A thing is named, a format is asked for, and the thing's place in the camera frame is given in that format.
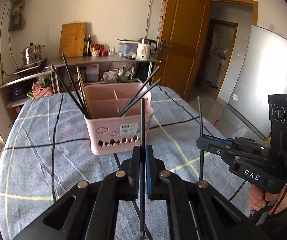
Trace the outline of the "right hand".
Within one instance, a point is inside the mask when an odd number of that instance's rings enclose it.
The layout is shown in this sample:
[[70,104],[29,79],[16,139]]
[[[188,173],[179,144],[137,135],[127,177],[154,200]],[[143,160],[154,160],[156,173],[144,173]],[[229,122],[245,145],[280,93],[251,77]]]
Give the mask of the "right hand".
[[[252,185],[249,191],[248,207],[254,211],[259,211],[266,206],[266,202],[278,203],[283,196],[285,188],[278,194],[271,194],[269,192],[264,192],[259,187]],[[287,192],[282,202],[277,207],[274,214],[280,213],[287,208]]]

